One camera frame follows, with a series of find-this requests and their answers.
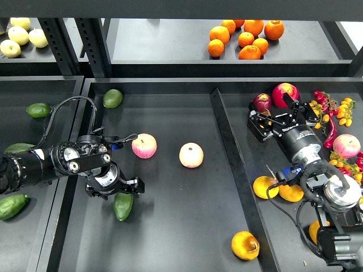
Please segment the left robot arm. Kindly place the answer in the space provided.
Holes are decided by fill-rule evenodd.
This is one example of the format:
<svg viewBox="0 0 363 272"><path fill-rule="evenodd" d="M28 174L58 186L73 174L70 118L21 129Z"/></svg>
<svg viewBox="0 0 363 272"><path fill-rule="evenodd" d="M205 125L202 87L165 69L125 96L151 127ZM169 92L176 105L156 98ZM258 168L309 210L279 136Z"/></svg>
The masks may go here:
<svg viewBox="0 0 363 272"><path fill-rule="evenodd" d="M75 142L66 141L43 148L57 111L66 103L60 102L50 112L47 127L40 142L27 151L7 152L1 155L1 193L15 192L22 187L50 183L65 176L82 176L90 197L102 197L116 193L139 195L145 184L139 177L130 180L112 159L113 147L122 148L125 142L137 139L137 134L125 138L103 136L103 127L96 127L97 107L93 99L85 98L92 107L91 132L78 137Z"/></svg>

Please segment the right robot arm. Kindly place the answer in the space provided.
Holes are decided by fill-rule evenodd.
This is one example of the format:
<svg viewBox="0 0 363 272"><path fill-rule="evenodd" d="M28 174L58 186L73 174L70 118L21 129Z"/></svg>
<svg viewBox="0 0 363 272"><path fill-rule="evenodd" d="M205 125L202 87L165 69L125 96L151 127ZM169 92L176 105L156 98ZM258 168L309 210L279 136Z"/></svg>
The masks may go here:
<svg viewBox="0 0 363 272"><path fill-rule="evenodd" d="M361 188L353 178L320 157L323 144L312 130L318 117L309 103L288 94L282 98L290 111L276 117L262 113L253 102L248 105L247 126L253 135L259 142L275 138L293 165L277 172L277 182L267 186L264 193L283 185L299 185L319 223L317 243L305 238L309 249L328 266L362 271Z"/></svg>

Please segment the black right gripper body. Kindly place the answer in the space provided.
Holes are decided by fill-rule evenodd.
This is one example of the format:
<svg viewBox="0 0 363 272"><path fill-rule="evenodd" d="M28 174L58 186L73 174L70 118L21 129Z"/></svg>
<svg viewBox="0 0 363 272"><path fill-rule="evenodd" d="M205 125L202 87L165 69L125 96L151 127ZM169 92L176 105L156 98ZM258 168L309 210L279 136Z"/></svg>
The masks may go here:
<svg viewBox="0 0 363 272"><path fill-rule="evenodd" d="M322 142L307 125L273 125L276 142L290 163L300 163L318 157Z"/></svg>

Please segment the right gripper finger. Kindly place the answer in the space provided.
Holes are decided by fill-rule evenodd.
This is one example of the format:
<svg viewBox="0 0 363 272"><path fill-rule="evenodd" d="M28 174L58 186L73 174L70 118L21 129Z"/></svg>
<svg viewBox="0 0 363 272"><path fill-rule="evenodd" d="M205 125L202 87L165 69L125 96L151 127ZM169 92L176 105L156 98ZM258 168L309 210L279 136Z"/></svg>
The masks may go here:
<svg viewBox="0 0 363 272"><path fill-rule="evenodd" d="M292 99L288 93L283 94L282 99L290 109L288 120L293 125L299 124L314 127L319 122L318 116L309 103Z"/></svg>
<svg viewBox="0 0 363 272"><path fill-rule="evenodd" d="M247 127L251 130L255 138L259 142L264 142L274 136L274 125L279 125L280 121L273 117L268 109L260 112L257 106L250 102L248 105L250 110Z"/></svg>

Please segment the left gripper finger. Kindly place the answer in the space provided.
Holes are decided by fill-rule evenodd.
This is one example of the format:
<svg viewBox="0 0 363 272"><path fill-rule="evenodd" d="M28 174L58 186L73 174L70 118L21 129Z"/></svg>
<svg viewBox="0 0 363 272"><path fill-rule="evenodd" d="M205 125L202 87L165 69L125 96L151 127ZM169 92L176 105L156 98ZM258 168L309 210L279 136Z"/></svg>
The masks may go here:
<svg viewBox="0 0 363 272"><path fill-rule="evenodd" d="M107 195L101 194L100 192L97 192L94 190L86 190L86 193L89 197L98 197L98 198L102 198L104 200L108 199Z"/></svg>
<svg viewBox="0 0 363 272"><path fill-rule="evenodd" d="M124 193L131 194L138 198L141 194L145 193L145 183L139 177L126 180Z"/></svg>

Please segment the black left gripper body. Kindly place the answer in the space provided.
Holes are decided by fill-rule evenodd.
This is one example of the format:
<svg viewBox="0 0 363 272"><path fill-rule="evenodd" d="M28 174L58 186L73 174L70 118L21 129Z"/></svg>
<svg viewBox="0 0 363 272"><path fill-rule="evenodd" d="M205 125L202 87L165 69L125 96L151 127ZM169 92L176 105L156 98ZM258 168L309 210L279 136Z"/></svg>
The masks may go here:
<svg viewBox="0 0 363 272"><path fill-rule="evenodd" d="M116 163L103 167L104 171L97 176L90 176L86 180L86 190L94 190L111 196L125 189L125 179Z"/></svg>

